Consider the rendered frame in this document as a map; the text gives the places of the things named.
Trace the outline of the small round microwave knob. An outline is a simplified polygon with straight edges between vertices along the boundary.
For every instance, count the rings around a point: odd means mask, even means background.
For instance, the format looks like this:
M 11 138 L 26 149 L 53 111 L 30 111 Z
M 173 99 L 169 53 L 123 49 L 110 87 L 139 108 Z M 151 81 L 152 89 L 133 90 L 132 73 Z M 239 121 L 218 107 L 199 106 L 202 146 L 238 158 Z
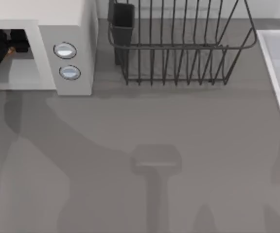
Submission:
M 65 66 L 59 69 L 59 75 L 65 80 L 76 80 L 81 76 L 81 71 L 76 66 Z

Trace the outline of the pale microwave oven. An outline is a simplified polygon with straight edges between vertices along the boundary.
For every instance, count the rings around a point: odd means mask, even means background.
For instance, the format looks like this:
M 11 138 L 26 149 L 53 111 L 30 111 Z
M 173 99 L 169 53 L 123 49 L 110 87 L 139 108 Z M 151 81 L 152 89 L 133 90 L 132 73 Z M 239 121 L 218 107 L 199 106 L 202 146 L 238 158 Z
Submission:
M 0 29 L 24 29 L 30 48 L 0 64 L 0 90 L 54 90 L 61 96 L 92 93 L 98 44 L 96 0 L 0 0 Z M 73 44 L 77 55 L 60 59 L 53 46 Z M 59 69 L 76 66 L 81 76 L 65 80 Z

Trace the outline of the dark utensil holder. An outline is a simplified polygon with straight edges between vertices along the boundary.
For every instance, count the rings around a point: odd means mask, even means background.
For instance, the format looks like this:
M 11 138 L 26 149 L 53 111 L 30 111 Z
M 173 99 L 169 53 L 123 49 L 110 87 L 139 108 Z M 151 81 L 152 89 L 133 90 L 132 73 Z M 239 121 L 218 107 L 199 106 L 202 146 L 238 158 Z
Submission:
M 135 23 L 135 6 L 131 3 L 120 3 L 117 0 L 108 0 L 108 23 L 114 40 L 115 65 L 121 65 L 125 49 L 131 45 Z

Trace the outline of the large round microwave knob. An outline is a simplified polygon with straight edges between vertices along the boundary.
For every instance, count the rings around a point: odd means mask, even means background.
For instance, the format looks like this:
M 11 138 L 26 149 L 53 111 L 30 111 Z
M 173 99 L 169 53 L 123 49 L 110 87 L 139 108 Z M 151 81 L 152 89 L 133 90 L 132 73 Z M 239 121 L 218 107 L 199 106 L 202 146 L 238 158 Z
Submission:
M 76 47 L 68 42 L 54 45 L 53 52 L 60 59 L 72 59 L 77 55 Z

